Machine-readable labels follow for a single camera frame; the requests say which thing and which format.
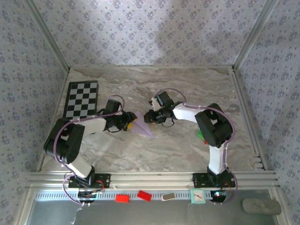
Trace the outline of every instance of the floral wallpaper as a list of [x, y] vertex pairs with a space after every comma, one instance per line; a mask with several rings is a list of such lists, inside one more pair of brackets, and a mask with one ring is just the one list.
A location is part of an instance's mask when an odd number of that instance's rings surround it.
[[37, 169], [66, 74], [21, 0], [0, 1], [0, 224]]
[[259, 139], [300, 224], [300, 2], [279, 1], [241, 75]]
[[265, 0], [35, 0], [69, 66], [233, 64]]

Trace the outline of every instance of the red block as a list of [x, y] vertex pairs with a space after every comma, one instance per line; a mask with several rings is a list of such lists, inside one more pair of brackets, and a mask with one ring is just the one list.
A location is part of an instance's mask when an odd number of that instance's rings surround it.
[[152, 198], [152, 195], [147, 193], [147, 192], [144, 192], [144, 191], [139, 191], [139, 193], [137, 194], [137, 196], [145, 201], [148, 201], [150, 202], [151, 201], [151, 198]]
[[117, 203], [129, 203], [129, 195], [117, 195], [116, 202]]

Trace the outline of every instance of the marble surface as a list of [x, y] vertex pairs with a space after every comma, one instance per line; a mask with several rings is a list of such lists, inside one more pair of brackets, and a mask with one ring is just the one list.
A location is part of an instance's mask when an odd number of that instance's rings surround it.
[[[236, 136], [228, 148], [227, 162], [232, 170], [253, 170], [254, 162], [248, 133], [243, 123], [231, 79], [228, 74], [203, 68], [99, 68], [71, 69], [56, 118], [62, 116], [68, 83], [98, 80], [98, 107], [118, 94], [125, 99], [125, 111], [149, 109], [148, 101], [157, 91], [177, 88], [193, 105], [217, 103], [236, 125]], [[174, 91], [174, 101], [182, 100]], [[100, 132], [85, 137], [80, 155], [97, 171], [201, 171], [209, 163], [209, 147], [197, 137], [198, 125], [176, 120], [171, 128], [150, 124], [155, 138], [122, 131]], [[45, 157], [42, 171], [64, 170], [55, 160]]]

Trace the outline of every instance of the checkerboard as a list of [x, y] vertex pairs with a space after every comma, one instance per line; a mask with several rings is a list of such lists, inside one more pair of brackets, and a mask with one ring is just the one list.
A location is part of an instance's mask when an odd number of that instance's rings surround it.
[[70, 82], [63, 118], [76, 120], [95, 115], [97, 111], [98, 82]]

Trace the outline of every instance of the purple cable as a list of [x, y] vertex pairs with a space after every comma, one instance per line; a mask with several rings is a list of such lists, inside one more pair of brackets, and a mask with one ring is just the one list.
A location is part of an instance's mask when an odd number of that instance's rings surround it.
[[121, 106], [121, 108], [120, 108], [117, 112], [114, 112], [114, 113], [111, 113], [111, 114], [107, 114], [107, 115], [99, 115], [99, 116], [95, 116], [95, 117], [85, 118], [85, 119], [81, 119], [81, 120], [72, 120], [72, 121], [69, 121], [69, 122], [66, 123], [64, 126], [62, 126], [62, 128], [58, 131], [58, 133], [57, 133], [57, 135], [56, 135], [56, 137], [55, 137], [55, 139], [54, 139], [53, 154], [54, 154], [55, 160], [56, 160], [57, 162], [63, 164], [69, 171], [71, 171], [71, 172], [73, 173], [73, 175], [69, 175], [68, 177], [66, 177], [66, 178], [64, 179], [64, 181], [63, 181], [63, 183], [62, 183], [62, 188], [63, 188], [65, 194], [68, 196], [68, 198], [69, 198], [72, 202], [74, 202], [74, 203], [81, 204], [81, 203], [79, 203], [78, 201], [76, 201], [75, 199], [73, 199], [73, 198], [67, 193], [67, 191], [66, 191], [64, 185], [65, 185], [65, 182], [66, 182], [66, 180], [67, 180], [68, 178], [70, 178], [70, 177], [72, 177], [72, 176], [75, 175], [75, 172], [74, 172], [71, 168], [69, 168], [65, 162], [63, 162], [62, 160], [60, 160], [60, 159], [57, 157], [57, 142], [58, 142], [58, 139], [59, 139], [61, 133], [64, 131], [64, 129], [65, 129], [67, 126], [69, 126], [70, 124], [72, 124], [72, 123], [80, 122], [80, 121], [93, 120], [93, 119], [102, 118], [102, 117], [106, 117], [106, 116], [113, 116], [113, 115], [115, 115], [115, 114], [120, 113], [120, 112], [123, 110], [124, 106], [125, 106], [125, 100], [124, 100], [124, 98], [123, 98], [122, 96], [120, 96], [120, 95], [111, 95], [110, 97], [108, 97], [108, 99], [110, 99], [111, 97], [119, 97], [119, 98], [121, 98], [122, 101], [123, 101], [123, 105]]
[[223, 166], [224, 166], [225, 170], [227, 170], [233, 176], [233, 179], [234, 179], [234, 182], [235, 182], [235, 191], [234, 191], [233, 195], [231, 196], [231, 198], [229, 200], [227, 200], [226, 202], [223, 202], [223, 203], [218, 203], [218, 204], [222, 205], [222, 204], [226, 204], [226, 203], [231, 202], [235, 198], [235, 196], [237, 195], [237, 193], [238, 193], [238, 180], [236, 179], [235, 174], [226, 167], [227, 145], [229, 144], [229, 142], [231, 142], [231, 140], [235, 136], [235, 126], [234, 126], [233, 121], [224, 112], [222, 112], [222, 111], [220, 111], [218, 109], [211, 108], [211, 107], [206, 107], [206, 106], [187, 105], [186, 104], [187, 98], [184, 96], [184, 94], [181, 91], [179, 91], [179, 90], [177, 90], [175, 88], [163, 88], [163, 89], [159, 90], [159, 92], [157, 92], [156, 95], [158, 95], [159, 93], [161, 93], [164, 90], [173, 90], [173, 91], [176, 91], [179, 94], [181, 94], [182, 97], [184, 98], [184, 101], [183, 101], [184, 107], [189, 108], [189, 109], [204, 109], [204, 110], [208, 109], [208, 110], [215, 111], [215, 112], [221, 114], [222, 116], [224, 116], [229, 121], [230, 125], [232, 126], [232, 135], [231, 135], [231, 138], [227, 142], [225, 142], [225, 144], [224, 144]]

